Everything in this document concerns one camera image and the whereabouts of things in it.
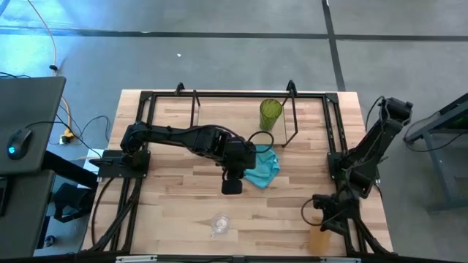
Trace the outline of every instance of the computer mouse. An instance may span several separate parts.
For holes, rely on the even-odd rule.
[[[7,154],[12,160],[19,160],[28,153],[29,142],[31,142],[32,130],[22,128],[17,130],[7,144]]]

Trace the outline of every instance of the blue towel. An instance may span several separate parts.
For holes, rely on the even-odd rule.
[[[256,145],[258,151],[265,150],[267,145]],[[257,153],[255,169],[246,169],[245,178],[260,188],[266,188],[279,172],[278,156],[273,148],[264,153]]]

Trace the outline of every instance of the green plastic cup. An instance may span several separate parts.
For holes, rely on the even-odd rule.
[[[263,131],[270,131],[281,115],[283,107],[275,99],[266,99],[260,105],[260,128]]]

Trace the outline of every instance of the gray floor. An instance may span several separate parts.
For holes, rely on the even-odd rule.
[[[337,34],[468,34],[466,0],[329,2]],[[37,1],[37,8],[52,28],[326,33],[320,0],[49,0]],[[11,0],[0,26],[42,25],[26,1]],[[67,78],[64,95],[81,126],[96,115],[113,119],[123,88],[175,88],[182,81],[187,88],[281,90],[294,79],[302,91],[337,90],[327,40],[56,37],[56,43],[60,75]],[[50,74],[47,36],[0,35],[0,47],[0,71]],[[338,41],[338,51],[346,89],[358,92],[364,115],[384,95],[413,102],[413,120],[418,120],[468,91],[468,42]],[[104,129],[103,120],[91,124],[86,142],[105,148]],[[51,141],[62,132],[62,127],[54,127]],[[439,183],[429,155],[406,149],[402,136],[380,165],[395,251],[467,262],[468,209],[426,212],[428,205],[442,201]],[[461,137],[446,151],[463,152],[466,140]],[[83,146],[49,149],[67,159],[86,154]],[[74,234],[62,235],[58,245],[64,248],[50,253],[73,252],[70,243],[79,243],[83,236],[83,231],[64,228],[51,225],[52,232]]]

